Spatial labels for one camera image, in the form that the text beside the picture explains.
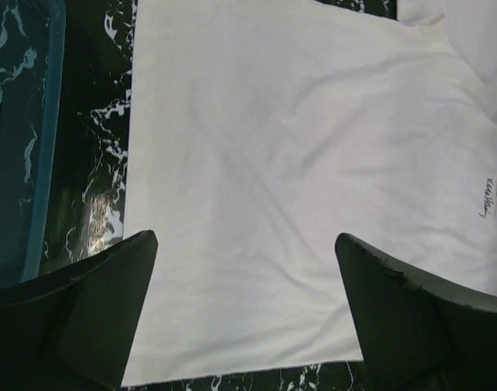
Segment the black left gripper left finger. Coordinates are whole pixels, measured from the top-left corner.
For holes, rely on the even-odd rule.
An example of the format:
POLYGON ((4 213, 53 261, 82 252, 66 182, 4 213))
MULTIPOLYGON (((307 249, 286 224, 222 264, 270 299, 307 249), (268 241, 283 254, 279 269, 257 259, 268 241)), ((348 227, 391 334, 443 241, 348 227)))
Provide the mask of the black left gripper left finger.
POLYGON ((0 289, 0 390, 118 390, 156 260, 153 231, 0 289))

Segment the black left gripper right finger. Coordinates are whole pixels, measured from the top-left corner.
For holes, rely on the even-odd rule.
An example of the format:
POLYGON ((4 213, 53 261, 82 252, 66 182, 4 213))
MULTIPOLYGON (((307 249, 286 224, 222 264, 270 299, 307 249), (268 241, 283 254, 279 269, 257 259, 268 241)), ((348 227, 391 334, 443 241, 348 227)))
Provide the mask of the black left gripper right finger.
POLYGON ((347 233, 335 254, 375 390, 497 390, 497 297, 347 233))

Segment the white t-shirt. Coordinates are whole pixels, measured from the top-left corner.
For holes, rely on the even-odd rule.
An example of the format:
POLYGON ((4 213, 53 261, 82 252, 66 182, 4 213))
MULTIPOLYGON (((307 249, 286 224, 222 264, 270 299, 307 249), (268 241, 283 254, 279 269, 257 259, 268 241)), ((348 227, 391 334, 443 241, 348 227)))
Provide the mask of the white t-shirt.
POLYGON ((361 349, 348 232, 497 296, 497 1, 141 1, 124 233, 156 264, 124 386, 361 349))

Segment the teal plastic bin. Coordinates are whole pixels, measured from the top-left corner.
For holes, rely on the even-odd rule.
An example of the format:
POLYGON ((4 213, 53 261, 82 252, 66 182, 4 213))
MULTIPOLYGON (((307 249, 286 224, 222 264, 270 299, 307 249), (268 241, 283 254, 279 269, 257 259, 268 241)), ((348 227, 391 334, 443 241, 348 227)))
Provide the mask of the teal plastic bin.
POLYGON ((63 1, 0 1, 0 288, 40 266, 65 25, 63 1))

